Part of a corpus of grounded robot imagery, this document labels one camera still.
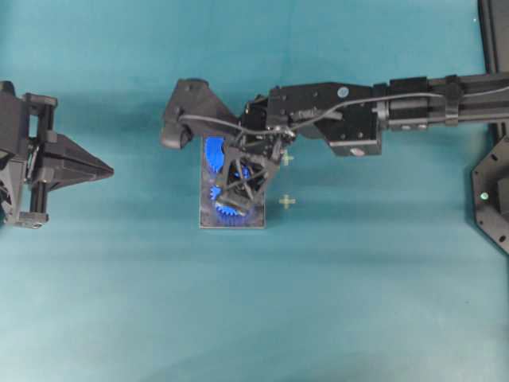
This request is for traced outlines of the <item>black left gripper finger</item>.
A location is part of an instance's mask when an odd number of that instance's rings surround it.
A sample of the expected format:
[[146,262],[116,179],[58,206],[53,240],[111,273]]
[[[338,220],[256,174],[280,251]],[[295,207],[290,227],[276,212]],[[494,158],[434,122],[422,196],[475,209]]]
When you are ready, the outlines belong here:
[[41,169],[37,174],[37,180],[48,184],[76,184],[109,178],[113,176],[114,173],[114,170],[100,170],[97,173],[88,173],[66,169]]
[[82,146],[63,134],[56,134],[55,142],[46,142],[44,152],[51,158],[64,159],[81,165],[87,172],[113,172],[114,169],[101,159],[86,151]]

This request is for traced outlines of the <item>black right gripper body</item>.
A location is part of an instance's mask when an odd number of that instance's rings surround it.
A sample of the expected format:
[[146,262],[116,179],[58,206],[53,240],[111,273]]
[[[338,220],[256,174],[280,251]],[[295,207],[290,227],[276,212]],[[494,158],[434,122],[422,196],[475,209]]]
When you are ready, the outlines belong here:
[[282,151],[293,143],[287,127],[271,127],[269,96],[257,95],[244,104],[239,114],[225,107],[224,117],[234,127],[227,127],[224,138],[225,169],[279,169]]

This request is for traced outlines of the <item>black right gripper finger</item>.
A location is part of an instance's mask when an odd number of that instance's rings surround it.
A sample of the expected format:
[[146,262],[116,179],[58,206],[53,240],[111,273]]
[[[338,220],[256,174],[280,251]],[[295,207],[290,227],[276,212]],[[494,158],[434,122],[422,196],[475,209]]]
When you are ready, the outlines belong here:
[[243,194],[242,166],[240,165],[240,151],[234,146],[225,146],[224,162],[221,171],[217,175],[217,187],[220,189],[218,198],[228,194]]
[[243,194],[228,194],[222,203],[236,208],[252,208],[262,203],[267,186],[280,170],[281,158],[240,157]]

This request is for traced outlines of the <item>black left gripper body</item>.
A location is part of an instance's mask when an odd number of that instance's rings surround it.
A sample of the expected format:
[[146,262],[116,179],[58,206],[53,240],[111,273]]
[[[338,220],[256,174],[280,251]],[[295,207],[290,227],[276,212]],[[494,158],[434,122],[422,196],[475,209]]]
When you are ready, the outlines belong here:
[[7,225],[40,228],[49,221],[48,187],[35,179],[43,145],[54,142],[57,99],[26,93],[1,82],[1,210]]

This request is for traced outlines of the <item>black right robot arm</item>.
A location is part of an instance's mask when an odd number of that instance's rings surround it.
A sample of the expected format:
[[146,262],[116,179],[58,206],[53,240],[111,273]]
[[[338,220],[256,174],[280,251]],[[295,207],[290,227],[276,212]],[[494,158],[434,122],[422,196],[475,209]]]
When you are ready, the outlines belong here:
[[385,131],[434,124],[499,122],[508,117],[508,74],[425,76],[372,87],[326,82],[273,88],[223,142],[223,165],[210,197],[243,215],[260,203],[296,138],[321,139],[341,157],[378,155]]

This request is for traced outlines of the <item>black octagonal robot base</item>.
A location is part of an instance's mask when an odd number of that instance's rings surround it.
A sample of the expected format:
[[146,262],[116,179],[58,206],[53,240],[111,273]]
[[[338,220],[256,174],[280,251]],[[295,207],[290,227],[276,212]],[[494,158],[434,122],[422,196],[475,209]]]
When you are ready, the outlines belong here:
[[471,171],[473,220],[508,255],[508,135],[503,136]]

